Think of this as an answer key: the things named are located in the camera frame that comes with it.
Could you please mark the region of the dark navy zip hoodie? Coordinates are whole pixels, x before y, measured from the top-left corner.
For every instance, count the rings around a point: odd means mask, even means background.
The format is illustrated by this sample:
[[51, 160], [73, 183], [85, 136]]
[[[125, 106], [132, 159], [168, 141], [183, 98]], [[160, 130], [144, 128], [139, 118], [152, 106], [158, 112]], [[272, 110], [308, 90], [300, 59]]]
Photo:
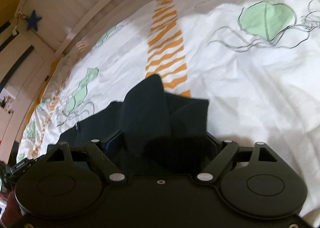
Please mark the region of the dark navy zip hoodie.
[[208, 106], [206, 99], [165, 92], [160, 77], [154, 75], [132, 88], [122, 102], [111, 102], [77, 122], [59, 141], [81, 147], [122, 131], [123, 148], [107, 157], [126, 176], [196, 175], [217, 156], [206, 138]]

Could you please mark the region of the white jellyfish print duvet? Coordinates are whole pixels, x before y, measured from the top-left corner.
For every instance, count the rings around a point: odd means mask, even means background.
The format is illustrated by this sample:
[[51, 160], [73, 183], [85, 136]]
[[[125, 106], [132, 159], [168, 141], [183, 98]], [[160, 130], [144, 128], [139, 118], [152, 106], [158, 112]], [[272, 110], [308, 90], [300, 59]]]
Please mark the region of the white jellyfish print duvet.
[[300, 214], [319, 225], [319, 0], [152, 0], [60, 60], [17, 160], [153, 74], [209, 100], [214, 136], [274, 149], [308, 186]]

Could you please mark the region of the dark blue star ornament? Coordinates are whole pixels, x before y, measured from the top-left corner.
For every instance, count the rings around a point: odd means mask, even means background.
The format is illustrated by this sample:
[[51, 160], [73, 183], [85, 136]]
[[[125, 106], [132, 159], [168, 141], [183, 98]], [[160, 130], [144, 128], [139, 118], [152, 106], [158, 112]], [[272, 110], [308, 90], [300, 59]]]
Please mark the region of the dark blue star ornament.
[[33, 10], [31, 15], [25, 18], [27, 23], [27, 31], [34, 30], [35, 32], [38, 31], [38, 23], [42, 20], [41, 16], [38, 16], [36, 10]]

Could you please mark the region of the light wooden bed frame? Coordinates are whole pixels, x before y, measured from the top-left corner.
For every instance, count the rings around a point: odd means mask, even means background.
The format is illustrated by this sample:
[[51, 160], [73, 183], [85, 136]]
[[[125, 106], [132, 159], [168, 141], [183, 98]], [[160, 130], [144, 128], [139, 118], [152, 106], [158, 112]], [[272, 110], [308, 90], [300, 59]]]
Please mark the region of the light wooden bed frame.
[[[151, 0], [1, 0], [1, 160], [22, 138], [36, 100], [69, 53], [85, 52], [108, 28]], [[25, 18], [36, 10], [38, 31]]]

